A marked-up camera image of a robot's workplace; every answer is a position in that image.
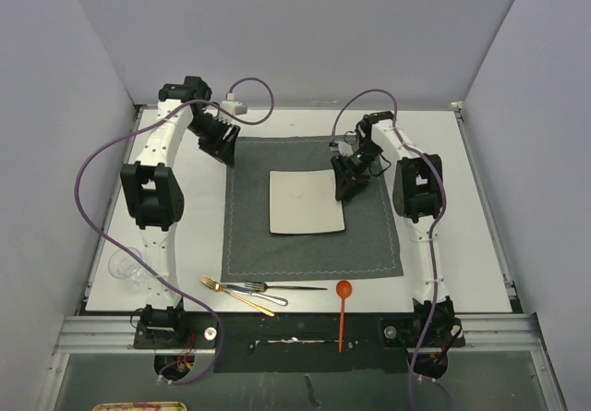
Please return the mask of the white square plate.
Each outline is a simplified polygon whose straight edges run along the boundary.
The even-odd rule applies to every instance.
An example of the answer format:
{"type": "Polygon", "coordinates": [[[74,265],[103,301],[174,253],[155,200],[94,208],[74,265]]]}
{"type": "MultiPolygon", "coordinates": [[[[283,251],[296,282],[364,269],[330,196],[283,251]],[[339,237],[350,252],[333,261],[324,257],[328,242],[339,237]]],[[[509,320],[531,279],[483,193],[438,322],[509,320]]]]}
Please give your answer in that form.
{"type": "Polygon", "coordinates": [[[270,171],[269,227],[275,235],[299,236],[345,230],[332,170],[270,171]]]}

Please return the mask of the dark grey cloth placemat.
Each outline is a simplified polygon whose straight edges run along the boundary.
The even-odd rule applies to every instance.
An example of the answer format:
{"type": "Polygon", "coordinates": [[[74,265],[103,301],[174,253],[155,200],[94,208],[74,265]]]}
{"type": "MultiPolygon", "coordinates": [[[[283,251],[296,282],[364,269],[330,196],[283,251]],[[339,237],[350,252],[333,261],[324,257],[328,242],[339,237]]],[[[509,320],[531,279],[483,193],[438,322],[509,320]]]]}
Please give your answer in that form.
{"type": "Polygon", "coordinates": [[[226,171],[222,279],[286,282],[401,277],[392,204],[380,163],[344,205],[342,232],[276,235],[269,227],[272,171],[330,171],[325,137],[242,138],[226,171]]]}

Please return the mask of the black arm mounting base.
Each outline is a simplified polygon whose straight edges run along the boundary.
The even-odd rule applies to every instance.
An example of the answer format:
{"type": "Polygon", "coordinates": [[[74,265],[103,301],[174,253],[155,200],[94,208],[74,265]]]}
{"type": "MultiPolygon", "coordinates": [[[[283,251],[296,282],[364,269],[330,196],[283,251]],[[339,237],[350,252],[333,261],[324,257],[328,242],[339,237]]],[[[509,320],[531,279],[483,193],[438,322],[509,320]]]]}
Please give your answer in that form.
{"type": "Polygon", "coordinates": [[[429,328],[423,313],[207,313],[173,319],[134,311],[133,346],[152,350],[154,370],[174,381],[200,372],[345,373],[379,370],[439,378],[449,353],[465,345],[460,320],[437,312],[429,328]]]}

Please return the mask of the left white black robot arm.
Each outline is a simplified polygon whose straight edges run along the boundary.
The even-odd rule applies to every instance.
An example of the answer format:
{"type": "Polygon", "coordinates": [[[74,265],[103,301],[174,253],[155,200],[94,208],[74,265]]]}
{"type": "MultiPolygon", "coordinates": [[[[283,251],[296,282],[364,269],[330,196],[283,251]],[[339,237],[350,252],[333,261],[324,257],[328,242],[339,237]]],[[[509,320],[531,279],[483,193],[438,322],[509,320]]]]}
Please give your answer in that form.
{"type": "Polygon", "coordinates": [[[187,339],[182,296],[177,284],[175,232],[185,209],[185,197],[174,174],[174,163],[184,135],[197,136],[199,148],[218,162],[235,165],[235,144],[240,127],[231,122],[247,107],[231,91],[225,94],[217,115],[207,112],[211,89],[199,77],[187,76],[182,84],[166,84],[159,91],[157,127],[149,131],[133,163],[120,171],[127,210],[139,228],[144,262],[151,268],[146,307],[139,330],[169,347],[187,339]]]}

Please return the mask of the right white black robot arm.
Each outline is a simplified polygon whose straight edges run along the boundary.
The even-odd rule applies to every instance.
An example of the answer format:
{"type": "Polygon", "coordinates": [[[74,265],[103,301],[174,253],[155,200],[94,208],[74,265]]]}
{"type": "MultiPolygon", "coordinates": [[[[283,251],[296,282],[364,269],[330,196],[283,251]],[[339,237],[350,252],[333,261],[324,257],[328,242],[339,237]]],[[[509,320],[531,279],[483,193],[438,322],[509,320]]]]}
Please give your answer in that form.
{"type": "Polygon", "coordinates": [[[411,333],[422,345],[433,345],[444,334],[436,305],[449,299],[439,263],[438,223],[447,208],[442,159],[421,151],[397,126],[395,114],[364,115],[356,124],[356,149],[345,141],[331,158],[335,198],[349,202],[368,187],[372,165],[382,159],[393,167],[392,206],[404,221],[412,255],[413,300],[426,308],[411,322],[411,333]]]}

